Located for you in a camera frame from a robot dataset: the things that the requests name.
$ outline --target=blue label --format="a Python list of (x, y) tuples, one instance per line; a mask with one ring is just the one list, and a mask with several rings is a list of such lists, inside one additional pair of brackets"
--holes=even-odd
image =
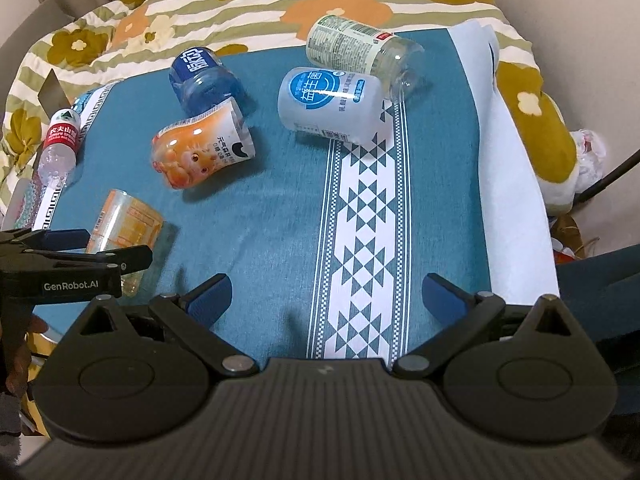
[(173, 75), (169, 74), (171, 83), (184, 83), (191, 79), (198, 72), (210, 68), (212, 66), (220, 65), (220, 60), (216, 55), (208, 48), (194, 47), (189, 50), (185, 50), (180, 56), (175, 58), (172, 68), (175, 70), (177, 80), (173, 78)]
[(322, 108), (340, 91), (340, 76), (344, 72), (309, 70), (295, 76), (289, 85), (291, 95), (307, 110)]
[(356, 83), (356, 89), (353, 91), (353, 102), (359, 103), (362, 95), (362, 89), (364, 88), (364, 79), (358, 79)]

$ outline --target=floral bedspread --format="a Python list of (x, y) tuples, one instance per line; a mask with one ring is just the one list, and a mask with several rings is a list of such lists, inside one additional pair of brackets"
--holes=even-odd
[(111, 81), (161, 70), (186, 48), (219, 56), (305, 43), (326, 13), (391, 31), (476, 19), (500, 43), (497, 83), (538, 176), (549, 214), (567, 210), (578, 174), (575, 144), (524, 40), (494, 0), (117, 0), (42, 38), (25, 56), (2, 124), (0, 211), (33, 174), (47, 118), (37, 94), (51, 69), (69, 100)]

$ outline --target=bottle with red label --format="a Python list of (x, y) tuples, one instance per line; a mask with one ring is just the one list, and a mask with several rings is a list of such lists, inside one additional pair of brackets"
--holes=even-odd
[(80, 144), (80, 116), (71, 108), (56, 112), (44, 140), (38, 176), (45, 186), (64, 186), (76, 167)]
[(424, 84), (425, 53), (415, 41), (328, 14), (306, 37), (306, 56), (323, 68), (376, 76), (386, 96), (407, 97)]

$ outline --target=metal screw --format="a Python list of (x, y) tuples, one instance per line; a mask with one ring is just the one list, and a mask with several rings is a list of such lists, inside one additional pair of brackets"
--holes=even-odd
[(421, 355), (405, 355), (398, 359), (398, 366), (405, 372), (423, 372), (429, 364), (429, 360)]
[(230, 372), (247, 372), (254, 366), (254, 360), (246, 355), (229, 355), (222, 359), (222, 366)]

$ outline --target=patterned stripe on tablecloth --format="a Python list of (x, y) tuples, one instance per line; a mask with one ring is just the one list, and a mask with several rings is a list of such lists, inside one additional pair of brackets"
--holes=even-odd
[(308, 358), (391, 364), (406, 352), (411, 215), (403, 106), (385, 102), (380, 119), (367, 144), (330, 142)]

